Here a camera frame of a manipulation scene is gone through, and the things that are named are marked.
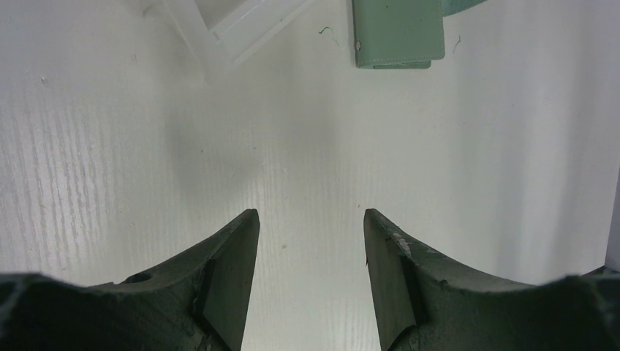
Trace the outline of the green leather card holder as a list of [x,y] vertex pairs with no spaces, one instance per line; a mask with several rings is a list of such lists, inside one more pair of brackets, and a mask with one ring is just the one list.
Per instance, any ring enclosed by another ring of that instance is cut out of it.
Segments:
[[482,0],[354,0],[355,63],[360,69],[428,69],[445,57],[444,18]]

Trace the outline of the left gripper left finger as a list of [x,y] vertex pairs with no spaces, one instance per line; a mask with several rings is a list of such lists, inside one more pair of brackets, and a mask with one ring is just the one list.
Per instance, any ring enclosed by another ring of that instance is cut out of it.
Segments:
[[256,210],[121,283],[1,276],[3,350],[239,350],[260,232]]

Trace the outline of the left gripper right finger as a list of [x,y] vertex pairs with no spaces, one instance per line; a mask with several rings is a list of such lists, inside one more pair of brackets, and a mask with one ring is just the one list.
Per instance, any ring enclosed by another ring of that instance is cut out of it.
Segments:
[[378,210],[363,224],[382,350],[617,350],[619,275],[540,285],[464,265]]

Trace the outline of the clear plastic card box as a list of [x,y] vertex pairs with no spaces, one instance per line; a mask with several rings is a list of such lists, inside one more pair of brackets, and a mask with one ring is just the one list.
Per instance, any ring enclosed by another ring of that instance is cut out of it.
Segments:
[[206,80],[238,68],[299,16],[310,1],[139,1],[142,16],[163,17]]

